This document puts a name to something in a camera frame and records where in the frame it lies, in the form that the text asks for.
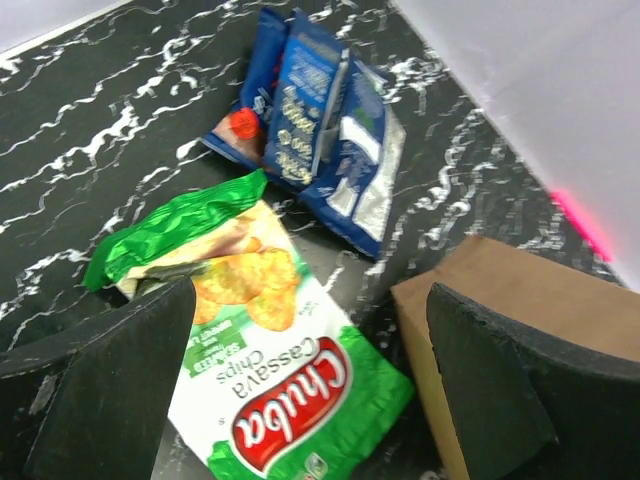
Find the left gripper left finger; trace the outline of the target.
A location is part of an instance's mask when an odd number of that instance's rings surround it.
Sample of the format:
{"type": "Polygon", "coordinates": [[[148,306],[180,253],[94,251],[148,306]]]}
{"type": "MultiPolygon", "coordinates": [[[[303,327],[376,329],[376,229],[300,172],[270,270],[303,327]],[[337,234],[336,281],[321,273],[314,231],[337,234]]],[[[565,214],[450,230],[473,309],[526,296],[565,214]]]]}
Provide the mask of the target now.
{"type": "Polygon", "coordinates": [[[183,278],[2,353],[2,478],[150,478],[195,303],[183,278]]]}

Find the brown paper bag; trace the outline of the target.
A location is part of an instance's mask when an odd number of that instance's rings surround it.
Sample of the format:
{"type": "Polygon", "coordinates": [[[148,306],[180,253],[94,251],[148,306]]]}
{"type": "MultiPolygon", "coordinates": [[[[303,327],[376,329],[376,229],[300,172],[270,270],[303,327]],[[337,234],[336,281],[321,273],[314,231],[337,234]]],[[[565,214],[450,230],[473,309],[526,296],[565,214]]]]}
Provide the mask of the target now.
{"type": "Polygon", "coordinates": [[[486,308],[562,340],[639,364],[639,296],[496,240],[472,236],[392,295],[419,396],[447,475],[469,477],[427,324],[441,283],[486,308]]]}

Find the blue Burts chips bag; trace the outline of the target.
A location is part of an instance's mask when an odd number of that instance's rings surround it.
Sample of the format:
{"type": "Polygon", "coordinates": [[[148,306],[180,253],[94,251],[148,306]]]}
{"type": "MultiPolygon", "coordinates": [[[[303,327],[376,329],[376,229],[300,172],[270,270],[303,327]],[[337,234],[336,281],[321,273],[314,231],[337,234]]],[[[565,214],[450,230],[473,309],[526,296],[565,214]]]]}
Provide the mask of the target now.
{"type": "Polygon", "coordinates": [[[261,167],[288,33],[281,15],[270,8],[260,11],[254,48],[238,99],[201,139],[209,149],[251,171],[261,167]]]}

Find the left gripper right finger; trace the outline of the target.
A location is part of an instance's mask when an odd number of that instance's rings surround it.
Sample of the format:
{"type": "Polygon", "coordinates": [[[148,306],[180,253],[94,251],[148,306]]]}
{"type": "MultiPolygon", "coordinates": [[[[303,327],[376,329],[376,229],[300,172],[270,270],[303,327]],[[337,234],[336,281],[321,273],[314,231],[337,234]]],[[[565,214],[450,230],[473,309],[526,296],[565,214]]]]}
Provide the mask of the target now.
{"type": "Polygon", "coordinates": [[[433,285],[427,324],[472,479],[636,479],[639,364],[433,285]]]}

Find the blue white snack pack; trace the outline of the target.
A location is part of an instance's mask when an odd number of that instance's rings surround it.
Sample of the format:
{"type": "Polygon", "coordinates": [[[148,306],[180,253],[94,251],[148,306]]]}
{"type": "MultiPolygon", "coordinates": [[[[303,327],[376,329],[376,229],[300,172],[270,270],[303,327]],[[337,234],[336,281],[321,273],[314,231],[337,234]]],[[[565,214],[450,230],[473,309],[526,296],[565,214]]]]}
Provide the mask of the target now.
{"type": "Polygon", "coordinates": [[[328,163],[349,63],[349,48],[303,11],[292,12],[263,156],[265,172],[284,188],[307,188],[328,163]]]}

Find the green snack packet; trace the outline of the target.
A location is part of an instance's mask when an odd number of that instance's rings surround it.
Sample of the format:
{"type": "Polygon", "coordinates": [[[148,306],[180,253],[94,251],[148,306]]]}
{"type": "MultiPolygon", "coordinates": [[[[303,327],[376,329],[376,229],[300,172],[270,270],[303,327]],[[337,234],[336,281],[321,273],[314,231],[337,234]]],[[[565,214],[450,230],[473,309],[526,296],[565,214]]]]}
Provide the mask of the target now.
{"type": "Polygon", "coordinates": [[[168,417],[218,479],[345,479],[410,400],[263,200],[262,170],[179,195],[106,237],[85,273],[134,299],[181,278],[196,306],[168,417]]]}

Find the dark blue chips bag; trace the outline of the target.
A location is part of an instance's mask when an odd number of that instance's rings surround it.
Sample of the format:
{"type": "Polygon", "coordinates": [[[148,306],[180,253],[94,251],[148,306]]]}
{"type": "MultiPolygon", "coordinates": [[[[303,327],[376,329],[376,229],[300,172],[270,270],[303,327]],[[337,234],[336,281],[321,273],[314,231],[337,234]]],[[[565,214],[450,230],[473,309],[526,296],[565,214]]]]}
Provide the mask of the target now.
{"type": "Polygon", "coordinates": [[[300,199],[332,232],[377,260],[406,132],[383,99],[385,80],[360,60],[349,73],[329,164],[300,199]]]}

